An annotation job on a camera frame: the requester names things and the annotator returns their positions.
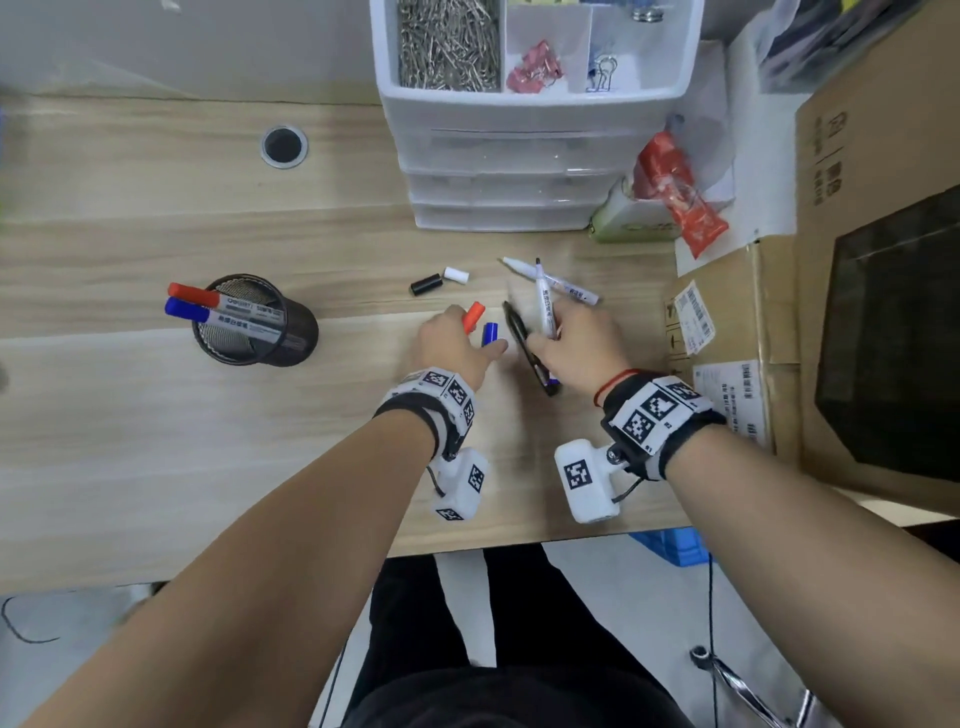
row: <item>pant leg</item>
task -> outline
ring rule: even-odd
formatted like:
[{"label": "pant leg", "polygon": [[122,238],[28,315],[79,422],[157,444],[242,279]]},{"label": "pant leg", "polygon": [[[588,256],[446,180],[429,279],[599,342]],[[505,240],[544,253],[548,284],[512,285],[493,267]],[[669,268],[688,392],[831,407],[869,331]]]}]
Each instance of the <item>pant leg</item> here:
[{"label": "pant leg", "polygon": [[387,559],[370,601],[370,647],[347,715],[371,692],[397,678],[467,667],[464,639],[446,607],[432,555]]},{"label": "pant leg", "polygon": [[540,544],[485,548],[498,667],[614,667],[666,692],[587,605]]}]

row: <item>black panel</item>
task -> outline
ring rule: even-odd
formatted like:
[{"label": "black panel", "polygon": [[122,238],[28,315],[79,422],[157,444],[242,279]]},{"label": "black panel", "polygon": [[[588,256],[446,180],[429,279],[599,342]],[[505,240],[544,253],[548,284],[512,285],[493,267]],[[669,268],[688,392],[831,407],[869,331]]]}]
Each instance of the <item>black panel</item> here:
[{"label": "black panel", "polygon": [[854,459],[960,481],[960,185],[838,237],[816,405]]}]

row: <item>person's right arm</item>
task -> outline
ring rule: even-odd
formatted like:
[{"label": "person's right arm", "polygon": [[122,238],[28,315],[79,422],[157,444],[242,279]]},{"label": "person's right arm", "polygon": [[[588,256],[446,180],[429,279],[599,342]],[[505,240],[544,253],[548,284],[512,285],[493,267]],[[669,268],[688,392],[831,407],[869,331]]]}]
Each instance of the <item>person's right arm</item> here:
[{"label": "person's right arm", "polygon": [[[562,340],[535,334],[530,348],[592,396],[628,367],[616,326],[558,303]],[[957,725],[960,566],[721,425],[694,434],[666,475],[751,612],[845,726]]]}]

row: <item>red plastic wrapper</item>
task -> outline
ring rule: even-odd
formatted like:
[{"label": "red plastic wrapper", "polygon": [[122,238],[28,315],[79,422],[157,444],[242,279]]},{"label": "red plastic wrapper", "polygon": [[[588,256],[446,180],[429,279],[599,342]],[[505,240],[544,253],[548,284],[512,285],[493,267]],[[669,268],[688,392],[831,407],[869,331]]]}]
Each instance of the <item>red plastic wrapper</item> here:
[{"label": "red plastic wrapper", "polygon": [[694,259],[730,228],[697,190],[686,156],[670,132],[654,134],[636,158],[634,196],[663,200]]},{"label": "red plastic wrapper", "polygon": [[507,76],[507,88],[515,93],[540,93],[563,74],[550,44],[541,40],[524,54]]}]

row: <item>red string bracelet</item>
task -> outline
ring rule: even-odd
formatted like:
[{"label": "red string bracelet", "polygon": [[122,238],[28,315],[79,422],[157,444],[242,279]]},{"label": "red string bracelet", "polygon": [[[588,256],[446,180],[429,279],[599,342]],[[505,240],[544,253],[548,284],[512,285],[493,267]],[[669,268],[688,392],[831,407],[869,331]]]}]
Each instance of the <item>red string bracelet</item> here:
[{"label": "red string bracelet", "polygon": [[597,401],[600,399],[600,395],[606,392],[610,387],[613,387],[616,384],[619,384],[621,380],[626,379],[628,376],[638,375],[641,373],[640,369],[625,369],[620,374],[615,376],[613,379],[604,384],[600,389],[597,390],[597,393],[593,395],[593,406],[599,407],[600,403]]}]

